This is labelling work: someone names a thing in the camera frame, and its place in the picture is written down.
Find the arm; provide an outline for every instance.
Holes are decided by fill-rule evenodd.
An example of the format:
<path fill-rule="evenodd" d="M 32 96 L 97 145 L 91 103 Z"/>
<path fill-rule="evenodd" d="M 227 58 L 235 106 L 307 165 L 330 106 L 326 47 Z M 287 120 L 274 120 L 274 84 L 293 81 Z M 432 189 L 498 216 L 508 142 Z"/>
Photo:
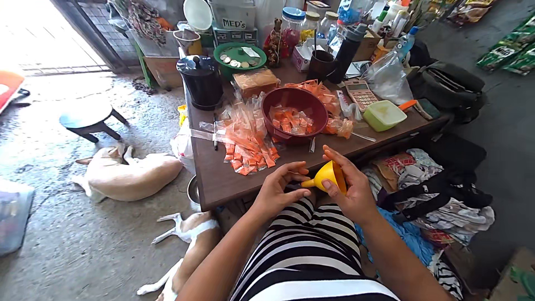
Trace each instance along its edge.
<path fill-rule="evenodd" d="M 449 293 L 377 211 L 367 176 L 335 150 L 326 145 L 323 149 L 323 158 L 340 164 L 350 187 L 347 194 L 343 195 L 331 181 L 323 180 L 322 184 L 344 215 L 362 227 L 382 282 L 401 300 L 450 301 Z"/>
<path fill-rule="evenodd" d="M 287 205 L 310 195 L 307 189 L 284 193 L 290 180 L 310 179 L 305 162 L 284 164 L 266 177 L 251 208 L 208 254 L 180 290 L 176 300 L 224 301 L 245 265 L 256 233 Z"/>

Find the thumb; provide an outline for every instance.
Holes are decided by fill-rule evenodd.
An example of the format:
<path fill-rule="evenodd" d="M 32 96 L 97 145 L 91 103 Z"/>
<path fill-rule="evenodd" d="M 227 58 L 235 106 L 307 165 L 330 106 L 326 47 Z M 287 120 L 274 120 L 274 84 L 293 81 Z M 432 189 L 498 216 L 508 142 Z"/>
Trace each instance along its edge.
<path fill-rule="evenodd" d="M 338 186 L 334 184 L 331 180 L 325 179 L 322 181 L 323 187 L 325 187 L 325 190 L 327 190 L 327 193 L 329 196 L 337 203 L 339 204 L 340 201 L 344 201 L 346 198 L 345 195 L 342 194 L 340 189 L 338 189 Z"/>
<path fill-rule="evenodd" d="M 304 188 L 297 189 L 292 192 L 288 192 L 284 194 L 285 200 L 288 203 L 295 202 L 297 200 L 300 200 L 303 197 L 308 197 L 309 195 L 310 195 L 310 190 L 304 189 Z"/>

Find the dark red bowl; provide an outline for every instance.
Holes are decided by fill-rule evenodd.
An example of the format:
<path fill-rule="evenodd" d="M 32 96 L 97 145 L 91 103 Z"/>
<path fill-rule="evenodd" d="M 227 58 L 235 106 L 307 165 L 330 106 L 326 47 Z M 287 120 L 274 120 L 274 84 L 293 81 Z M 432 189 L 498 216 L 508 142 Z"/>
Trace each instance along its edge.
<path fill-rule="evenodd" d="M 276 129 L 269 118 L 269 110 L 279 104 L 283 107 L 296 108 L 299 111 L 311 109 L 312 114 L 307 116 L 314 121 L 314 132 L 296 135 L 287 133 L 282 129 Z M 327 110 L 323 103 L 309 91 L 298 88 L 278 88 L 269 92 L 262 101 L 262 113 L 267 131 L 281 142 L 292 145 L 309 143 L 315 135 L 323 131 L 328 119 Z"/>

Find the calculator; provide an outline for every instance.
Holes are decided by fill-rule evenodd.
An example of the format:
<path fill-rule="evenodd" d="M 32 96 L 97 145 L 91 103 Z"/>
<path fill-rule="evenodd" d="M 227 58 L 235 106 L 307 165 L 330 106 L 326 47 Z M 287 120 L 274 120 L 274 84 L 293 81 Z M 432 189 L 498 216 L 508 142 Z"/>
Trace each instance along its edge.
<path fill-rule="evenodd" d="M 347 94 L 357 104 L 361 112 L 366 111 L 369 105 L 379 101 L 368 87 L 365 80 L 350 79 L 343 82 L 347 88 Z"/>

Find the green packet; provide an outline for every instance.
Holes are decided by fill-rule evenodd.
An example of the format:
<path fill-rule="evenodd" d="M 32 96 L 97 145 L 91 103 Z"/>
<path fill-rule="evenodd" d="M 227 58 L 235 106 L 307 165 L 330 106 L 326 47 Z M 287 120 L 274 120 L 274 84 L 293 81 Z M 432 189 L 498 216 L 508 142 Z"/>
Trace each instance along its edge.
<path fill-rule="evenodd" d="M 492 72 L 506 64 L 520 51 L 522 51 L 520 44 L 509 40 L 500 40 L 476 62 L 476 65 L 483 70 Z"/>
<path fill-rule="evenodd" d="M 523 76 L 530 73 L 531 70 L 535 69 L 535 43 L 525 48 L 514 61 L 503 68 Z"/>

